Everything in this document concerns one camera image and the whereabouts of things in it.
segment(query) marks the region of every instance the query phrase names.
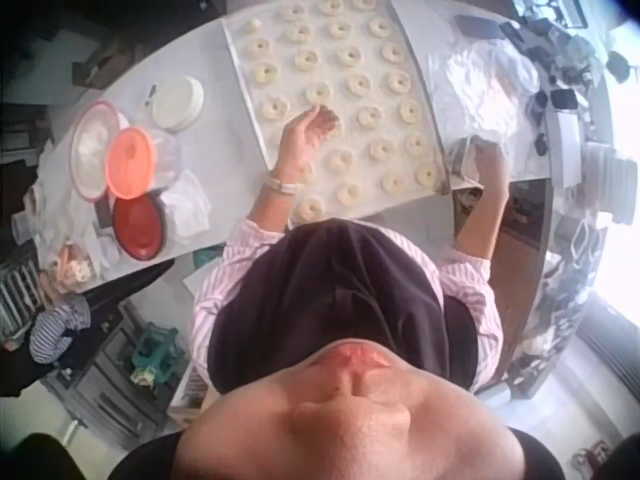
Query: plastic container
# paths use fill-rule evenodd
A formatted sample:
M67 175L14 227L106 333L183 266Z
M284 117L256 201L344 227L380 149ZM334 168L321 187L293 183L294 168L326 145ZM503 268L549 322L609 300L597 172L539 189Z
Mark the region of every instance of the plastic container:
M187 76L165 80L153 97L151 114L156 125L177 132L191 125L202 111L204 89Z
M106 177L109 189L124 200L167 188L182 172L178 140L162 130L129 127L109 149Z
M105 162L109 147L129 122L105 101L93 103L78 118L71 141L69 169L73 186L88 202L107 191Z
M33 238L33 231L27 212L22 211L11 215L11 233L18 245L22 245Z

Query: white countertop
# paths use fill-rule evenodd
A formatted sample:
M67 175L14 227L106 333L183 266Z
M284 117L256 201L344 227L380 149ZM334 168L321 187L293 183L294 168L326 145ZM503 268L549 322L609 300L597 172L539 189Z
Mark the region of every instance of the white countertop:
M415 9L413 28L428 32L425 41L413 45L417 57L432 49L452 48L447 42L456 35L450 20L456 13L506 21L499 15L469 5L442 0L415 2ZM440 12L439 21L433 18L433 9ZM429 28L422 28L427 23ZM102 98L113 104L131 123L151 126L148 109L144 106L149 91L154 84L175 74L198 79L205 90L201 116L177 137L185 167L200 180L211 203L210 228L180 242L169 235L160 255L150 262L138 262L122 253L115 266L103 269L103 278L86 288L225 241L237 219L248 213L255 199L266 166L220 20L203 25L158 50L123 75L104 92ZM47 230L61 224L58 230L75 230L77 237L81 236L83 229L91 228L95 212L93 206L80 199L71 187L68 175L71 135L72 131L69 131L55 150L41 159L38 173L46 196ZM548 177L548 170L531 178L545 176ZM69 223L75 223L75 229L70 228Z

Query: baking sheet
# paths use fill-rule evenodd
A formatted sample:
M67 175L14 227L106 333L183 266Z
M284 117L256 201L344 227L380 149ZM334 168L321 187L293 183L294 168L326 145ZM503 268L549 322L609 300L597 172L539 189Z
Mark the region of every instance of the baking sheet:
M416 198L448 193L449 184L445 174L442 146L435 128L431 104L410 46L406 42L402 27L395 19L390 3L378 0L373 11L358 10L351 0L343 0L340 3L342 12L336 16L324 15L320 11L319 1L301 0L253 7L225 19L225 29L238 69L239 81L246 94L267 167L271 169L275 164L284 125L310 107L305 96L307 88L324 82L332 89L332 97L326 104L341 119L342 132L322 146L314 162L313 181L300 189L299 201L309 196L319 197L324 201L324 217L360 218ZM306 17L297 22L283 20L283 12L294 6L303 7ZM383 18L392 23L391 36L378 38L370 33L369 23L376 18ZM255 33L248 33L247 25L254 19L258 19L261 25ZM329 35L327 26L337 20L347 22L351 26L348 39L335 40ZM308 25L312 30L311 40L304 44L292 42L286 35L286 29L292 25ZM254 59L248 50L249 45L256 39L266 39L269 42L268 53L258 59ZM387 42L402 46L405 52L404 61L395 64L382 57L381 48ZM345 67L339 62L337 51L344 45L354 46L362 53L363 61L358 66ZM312 50L317 53L320 61L314 70L298 71L294 64L294 56L299 50ZM254 67L262 62L278 66L279 76L274 83L261 85L255 81ZM409 92L397 94L387 86L387 75L395 70L406 72L410 76ZM371 80L373 88L368 96L359 98L347 90L347 79L354 73L364 74ZM284 118L273 121L263 117L261 105L270 97L287 100L290 108ZM419 123L409 125L401 120L398 108L400 101L405 99L413 99L420 104L422 119ZM365 106L375 106L383 111L383 122L376 130L366 130L358 124L357 112ZM405 140L412 132L419 132L429 142L427 156L416 158L406 152ZM375 162L371 159L369 145L378 137L393 141L395 158L387 162ZM348 174L337 175L327 168L328 158L336 149L349 150L355 155L355 165ZM425 161L432 163L437 177L430 188L416 181L416 169ZM395 172L404 179L405 189L402 193L391 195L381 188L381 180L389 172ZM362 189L360 201L352 207L342 205L336 197L338 187L345 182L355 182Z

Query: striped shirt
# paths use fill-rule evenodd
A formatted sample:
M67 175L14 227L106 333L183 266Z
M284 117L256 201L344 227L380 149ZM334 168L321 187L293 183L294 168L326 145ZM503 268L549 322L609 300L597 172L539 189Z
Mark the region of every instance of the striped shirt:
M503 342L502 324L493 290L488 284L490 262L453 250L442 265L436 266L399 233L377 225L365 225L386 234L422 268L441 307L445 294L458 298L467 306L478 334L478 368L471 390L488 382L498 365ZM248 219L241 220L227 241L222 261L204 281L196 297L190 346L194 364L207 381L209 339L218 312L238 294L242 277L251 264L283 235L261 230Z
M36 363L53 363L69 348L67 330L79 331L91 325L91 310L82 295L66 294L59 305L38 314L31 331L29 351Z

